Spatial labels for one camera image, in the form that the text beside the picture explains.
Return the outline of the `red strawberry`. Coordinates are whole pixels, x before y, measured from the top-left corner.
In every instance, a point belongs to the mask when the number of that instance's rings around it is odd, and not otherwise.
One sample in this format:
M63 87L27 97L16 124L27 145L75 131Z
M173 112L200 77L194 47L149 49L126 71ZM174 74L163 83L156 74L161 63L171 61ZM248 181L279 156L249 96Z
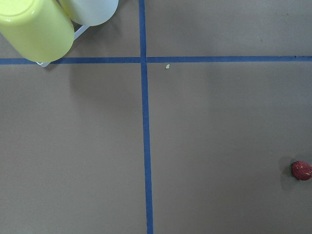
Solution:
M304 161L295 161L291 165L291 173L297 180L306 181L312 177L312 166Z

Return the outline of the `white plastic cup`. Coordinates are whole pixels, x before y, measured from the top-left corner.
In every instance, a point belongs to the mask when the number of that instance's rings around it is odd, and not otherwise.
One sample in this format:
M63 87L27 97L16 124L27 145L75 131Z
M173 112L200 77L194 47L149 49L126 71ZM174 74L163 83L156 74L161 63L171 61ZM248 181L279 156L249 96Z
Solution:
M59 0L59 3L75 23L97 26L114 15L119 0Z

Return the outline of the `yellow plastic cup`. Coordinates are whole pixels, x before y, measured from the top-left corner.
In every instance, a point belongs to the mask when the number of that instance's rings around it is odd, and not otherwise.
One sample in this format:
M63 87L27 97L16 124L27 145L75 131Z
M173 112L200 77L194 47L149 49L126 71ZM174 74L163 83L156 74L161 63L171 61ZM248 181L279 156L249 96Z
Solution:
M26 59L52 62L74 42L70 18L55 0L2 0L0 32Z

